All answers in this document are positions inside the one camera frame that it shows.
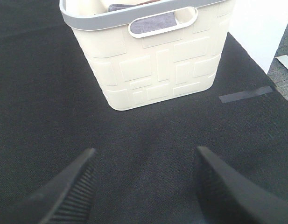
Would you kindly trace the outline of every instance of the dark floor mat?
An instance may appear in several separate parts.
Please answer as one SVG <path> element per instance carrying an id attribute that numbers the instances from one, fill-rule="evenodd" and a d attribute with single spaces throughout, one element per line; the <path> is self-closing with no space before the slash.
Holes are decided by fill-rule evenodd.
<path id="1" fill-rule="evenodd" d="M 0 0 L 0 209 L 87 147 L 102 155 L 89 223 L 202 223 L 193 182 L 198 145 L 288 200 L 288 102 L 278 92 L 226 104 L 218 98 L 273 85 L 232 36 L 209 90 L 118 112 L 62 25 L 57 2 L 30 9 L 22 2 L 30 1 Z"/>

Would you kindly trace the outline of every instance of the black plastic part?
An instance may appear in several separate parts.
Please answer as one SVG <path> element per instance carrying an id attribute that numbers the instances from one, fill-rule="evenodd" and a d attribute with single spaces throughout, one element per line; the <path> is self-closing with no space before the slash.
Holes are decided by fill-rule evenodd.
<path id="1" fill-rule="evenodd" d="M 86 149 L 24 201 L 0 214 L 0 224 L 85 224 L 96 192 L 96 150 Z"/>
<path id="2" fill-rule="evenodd" d="M 288 203 L 198 147 L 197 197 L 208 224 L 288 224 Z"/>

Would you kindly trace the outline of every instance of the ribbed texture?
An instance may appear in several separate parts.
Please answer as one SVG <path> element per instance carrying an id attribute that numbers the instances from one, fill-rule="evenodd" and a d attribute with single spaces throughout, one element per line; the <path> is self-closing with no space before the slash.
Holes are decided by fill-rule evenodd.
<path id="1" fill-rule="evenodd" d="M 96 156 L 94 156 L 47 224 L 85 224 L 87 222 L 95 197 L 96 172 L 97 163 Z"/>

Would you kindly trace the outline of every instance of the gray cloth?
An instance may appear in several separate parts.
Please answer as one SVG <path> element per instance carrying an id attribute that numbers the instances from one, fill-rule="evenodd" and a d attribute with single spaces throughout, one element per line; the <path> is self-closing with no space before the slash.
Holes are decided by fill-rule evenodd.
<path id="1" fill-rule="evenodd" d="M 112 4 L 109 7 L 109 12 L 117 11 L 134 5 Z M 159 29 L 164 29 L 172 26 L 176 26 L 176 20 L 174 13 L 165 13 L 161 15 L 152 16 L 145 19 L 140 19 L 132 23 L 130 26 L 131 32 L 134 34 L 142 34 Z"/>

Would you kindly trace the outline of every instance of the laundry basket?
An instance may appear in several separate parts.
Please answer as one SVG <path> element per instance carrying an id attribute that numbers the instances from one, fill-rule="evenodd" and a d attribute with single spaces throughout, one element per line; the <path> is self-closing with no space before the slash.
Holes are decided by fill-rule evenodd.
<path id="1" fill-rule="evenodd" d="M 235 0 L 60 0 L 109 105 L 128 110 L 213 84 Z M 139 19 L 174 12 L 175 26 L 135 34 Z"/>

